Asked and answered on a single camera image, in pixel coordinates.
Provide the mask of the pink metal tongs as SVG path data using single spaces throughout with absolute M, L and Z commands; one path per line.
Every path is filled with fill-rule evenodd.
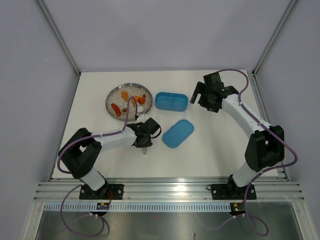
M 143 147 L 142 148 L 142 153 L 143 153 L 144 156 L 147 154 L 147 147 Z

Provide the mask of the orange chicken wing piece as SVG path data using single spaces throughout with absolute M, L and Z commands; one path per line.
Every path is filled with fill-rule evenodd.
M 134 107 L 135 107 L 135 106 L 137 105 L 137 103 L 139 102 L 139 99 L 140 99 L 140 96 L 138 96 L 138 95 L 134 95 L 134 96 L 132 97 L 131 102 L 132 102 L 132 104 L 133 104 Z

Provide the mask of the blue lunch box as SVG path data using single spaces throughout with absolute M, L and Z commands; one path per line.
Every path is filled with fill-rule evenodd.
M 163 111 L 184 112 L 188 102 L 188 97 L 182 93 L 158 92 L 155 96 L 156 108 Z

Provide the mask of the red sausage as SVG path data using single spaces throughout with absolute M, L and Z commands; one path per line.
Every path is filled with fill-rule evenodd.
M 120 108 L 115 103 L 112 103 L 111 107 L 114 110 L 117 117 L 119 117 L 122 114 Z

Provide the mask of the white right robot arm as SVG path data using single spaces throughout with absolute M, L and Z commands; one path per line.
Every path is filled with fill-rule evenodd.
M 211 184 L 213 200 L 255 200 L 256 192 L 251 180 L 263 170 L 274 167 L 285 157 L 284 130 L 281 126 L 272 126 L 252 112 L 242 101 L 242 91 L 234 86 L 225 86 L 219 71 L 207 74 L 203 82 L 198 82 L 190 103 L 198 104 L 210 112 L 223 110 L 242 128 L 248 137 L 244 153 L 245 162 L 239 170 L 228 177 L 227 183 Z

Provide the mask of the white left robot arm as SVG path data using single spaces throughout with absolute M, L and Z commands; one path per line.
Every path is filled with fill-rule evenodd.
M 98 156 L 119 147 L 135 147 L 145 152 L 161 132 L 161 126 L 151 117 L 126 123 L 123 128 L 111 132 L 94 134 L 85 127 L 80 128 L 58 152 L 57 167 L 61 171 L 60 163 L 63 163 L 66 173 L 81 181 L 81 200 L 122 200 L 124 185 L 109 183 L 95 169 Z

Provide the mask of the blue lunch box lid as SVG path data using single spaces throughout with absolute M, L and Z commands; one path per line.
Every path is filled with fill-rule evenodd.
M 194 125 L 186 119 L 175 123 L 162 135 L 163 143 L 171 149 L 179 147 L 195 130 Z

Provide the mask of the small white rice cup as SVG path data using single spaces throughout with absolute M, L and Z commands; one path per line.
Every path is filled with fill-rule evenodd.
M 138 113 L 141 113 L 141 112 L 143 112 L 144 111 L 144 108 L 142 107 L 142 106 L 138 106 L 137 107 L 137 112 Z

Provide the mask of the dark red chicken drumstick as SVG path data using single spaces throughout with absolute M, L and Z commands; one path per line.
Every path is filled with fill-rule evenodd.
M 143 94 L 139 99 L 138 99 L 138 102 L 143 105 L 145 103 L 145 100 L 146 100 L 146 95 Z

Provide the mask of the speckled ceramic plate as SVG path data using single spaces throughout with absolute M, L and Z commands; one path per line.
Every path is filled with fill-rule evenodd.
M 122 91 L 128 92 L 128 96 L 129 96 L 128 101 L 125 101 L 122 98 L 121 96 Z M 132 103 L 133 96 L 142 97 L 143 94 L 146 95 L 144 104 L 140 104 L 138 102 L 136 106 L 133 106 L 133 103 Z M 111 90 L 106 97 L 105 108 L 113 118 L 124 121 L 126 119 L 127 113 L 121 112 L 120 116 L 116 116 L 115 111 L 111 107 L 112 103 L 116 104 L 119 107 L 120 111 L 122 108 L 127 108 L 127 113 L 129 112 L 128 121 L 135 121 L 136 116 L 139 117 L 141 115 L 144 115 L 152 108 L 153 96 L 146 87 L 137 83 L 125 83 Z M 144 108 L 143 112 L 138 112 L 138 106 L 142 106 Z

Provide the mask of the orange fried fish piece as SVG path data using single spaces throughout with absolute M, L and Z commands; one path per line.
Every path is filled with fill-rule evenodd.
M 121 96 L 126 102 L 129 100 L 129 95 L 127 91 L 122 91 Z

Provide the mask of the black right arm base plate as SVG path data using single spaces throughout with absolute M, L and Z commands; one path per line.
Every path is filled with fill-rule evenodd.
M 208 184 L 206 189 L 211 192 L 213 200 L 256 200 L 255 186 L 248 184 L 243 187 L 231 187 L 227 183 Z

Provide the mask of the aluminium front rail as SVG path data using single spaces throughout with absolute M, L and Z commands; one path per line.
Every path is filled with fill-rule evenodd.
M 111 184 L 123 184 L 123 202 L 210 202 L 209 184 L 222 184 L 225 177 L 186 178 L 109 178 Z M 74 187 L 77 180 L 62 178 L 39 182 L 33 201 L 60 202 L 70 192 L 71 201 L 79 199 L 80 191 Z M 254 181 L 258 202 L 303 202 L 304 194 L 298 182 L 284 178 L 262 177 Z

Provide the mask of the right aluminium frame post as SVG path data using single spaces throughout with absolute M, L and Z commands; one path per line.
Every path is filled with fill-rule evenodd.
M 255 64 L 252 75 L 256 77 L 258 75 L 259 70 L 263 66 L 266 61 L 268 55 L 271 53 L 274 45 L 276 44 L 278 38 L 280 37 L 282 31 L 285 28 L 286 23 L 288 22 L 291 14 L 293 13 L 295 7 L 297 6 L 299 0 L 290 0 L 288 5 L 286 6 L 284 12 L 282 13 L 279 21 L 277 22 L 266 46 L 264 47 L 262 54 L 260 55 L 257 63 Z

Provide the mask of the aluminium frame post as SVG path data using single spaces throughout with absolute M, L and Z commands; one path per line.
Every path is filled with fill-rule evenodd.
M 35 3 L 39 7 L 39 10 L 42 12 L 51 32 L 53 33 L 55 39 L 57 40 L 64 56 L 66 57 L 68 63 L 70 64 L 71 68 L 73 69 L 73 72 L 75 73 L 76 77 L 79 79 L 81 76 L 81 70 L 78 67 L 78 64 L 76 63 L 70 49 L 68 48 L 61 31 L 58 28 L 58 25 L 49 10 L 49 7 L 47 6 L 46 2 L 44 0 L 35 0 Z
M 278 38 L 280 37 L 282 31 L 285 28 L 286 23 L 288 22 L 291 14 L 293 13 L 295 7 L 297 6 L 299 0 L 290 0 L 288 5 L 286 6 L 284 12 L 282 13 L 279 21 L 277 22 L 266 46 L 264 47 L 262 54 L 260 55 L 257 63 L 255 64 L 252 75 L 256 77 L 258 75 L 259 70 L 263 66 L 266 61 L 268 55 L 271 53 L 274 45 L 276 44 Z

